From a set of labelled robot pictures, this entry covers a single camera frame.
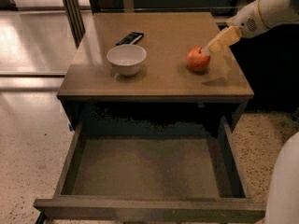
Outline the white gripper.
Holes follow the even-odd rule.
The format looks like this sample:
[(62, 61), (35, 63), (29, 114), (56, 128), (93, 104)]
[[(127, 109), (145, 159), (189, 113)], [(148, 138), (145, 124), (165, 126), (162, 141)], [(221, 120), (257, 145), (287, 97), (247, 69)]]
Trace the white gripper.
[(227, 20), (229, 27), (221, 30), (203, 48), (205, 54), (218, 52), (237, 43), (241, 37), (253, 38), (266, 33), (269, 28), (264, 24), (259, 8), (260, 1), (254, 1), (242, 7)]

